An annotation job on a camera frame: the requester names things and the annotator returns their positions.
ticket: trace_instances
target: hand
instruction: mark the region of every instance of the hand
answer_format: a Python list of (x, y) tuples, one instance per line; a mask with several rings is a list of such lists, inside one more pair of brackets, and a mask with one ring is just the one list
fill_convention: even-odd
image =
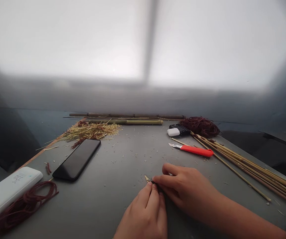
[(197, 169), (165, 163), (162, 171), (163, 175), (154, 176), (153, 181), (182, 211), (207, 223), (222, 194)]
[(166, 239), (167, 215), (165, 199), (156, 184), (147, 185), (126, 209), (114, 239)]

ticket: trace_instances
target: smartphone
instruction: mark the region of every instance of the smartphone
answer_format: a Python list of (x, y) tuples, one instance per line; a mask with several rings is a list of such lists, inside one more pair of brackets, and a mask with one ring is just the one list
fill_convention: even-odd
[(57, 179), (76, 181), (100, 144), (100, 140), (86, 139), (53, 172), (52, 176)]

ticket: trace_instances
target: gray table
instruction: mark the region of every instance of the gray table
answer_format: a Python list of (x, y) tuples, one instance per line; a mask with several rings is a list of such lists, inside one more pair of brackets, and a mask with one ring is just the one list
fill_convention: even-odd
[[(172, 149), (168, 145), (171, 139), (166, 130), (173, 123), (176, 122), (164, 121), (163, 125), (150, 126), (123, 126), (119, 135), (112, 140), (102, 141), (98, 154), (91, 159), (76, 182), (54, 180), (60, 193), (5, 238), (110, 239), (125, 209), (145, 186), (144, 175), (150, 177), (161, 174), (162, 165), (166, 162), (198, 169), (225, 196), (286, 230), (286, 201), (233, 166), (273, 199), (270, 205), (266, 205), (266, 201), (258, 193), (215, 157), (211, 157), (208, 162), (203, 161), (200, 156)], [(177, 138), (189, 145), (200, 146), (190, 136)], [(218, 136), (215, 139), (253, 162), (267, 167), (224, 138)], [(71, 146), (71, 142), (62, 141), (54, 144), (56, 145), (59, 148), (44, 151), (28, 164), (29, 167), (44, 173), (44, 181), (51, 178), (46, 174), (44, 162), (49, 162), (54, 171), (59, 163), (67, 158), (66, 155), (73, 152), (70, 147), (63, 147)], [(166, 206), (169, 238), (225, 238), (219, 232), (184, 215), (168, 199), (166, 199)]]

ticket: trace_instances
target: red utility knife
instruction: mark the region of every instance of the red utility knife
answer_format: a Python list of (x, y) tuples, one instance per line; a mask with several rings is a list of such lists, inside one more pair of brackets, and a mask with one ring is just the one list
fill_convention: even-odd
[(184, 150), (190, 153), (199, 154), (201, 156), (210, 157), (213, 155), (213, 151), (211, 149), (202, 149), (187, 145), (179, 145), (179, 144), (171, 144), (168, 143), (171, 147), (179, 148), (180, 150)]

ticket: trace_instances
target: bundle of thread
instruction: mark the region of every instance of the bundle of thread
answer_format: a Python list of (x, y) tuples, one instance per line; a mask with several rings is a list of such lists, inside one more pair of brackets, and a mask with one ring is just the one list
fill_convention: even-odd
[[(48, 194), (45, 196), (37, 195), (36, 191), (43, 186), (50, 186)], [(0, 234), (5, 234), (25, 221), (58, 193), (57, 185), (53, 182), (45, 181), (34, 185), (0, 214)]]
[(203, 117), (190, 117), (179, 122), (180, 125), (189, 129), (195, 134), (209, 138), (217, 136), (220, 133), (218, 127), (212, 120)]

